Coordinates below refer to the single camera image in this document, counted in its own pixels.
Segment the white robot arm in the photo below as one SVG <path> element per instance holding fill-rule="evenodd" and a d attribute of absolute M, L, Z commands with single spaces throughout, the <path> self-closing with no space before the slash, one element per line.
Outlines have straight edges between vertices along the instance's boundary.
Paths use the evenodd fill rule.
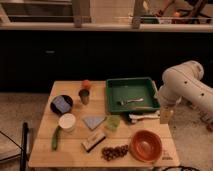
<path fill-rule="evenodd" d="M 193 60 L 167 68 L 157 93 L 160 106 L 171 108 L 185 98 L 206 114 L 204 122 L 213 124 L 213 88 L 201 82 L 203 76 L 203 66 Z"/>

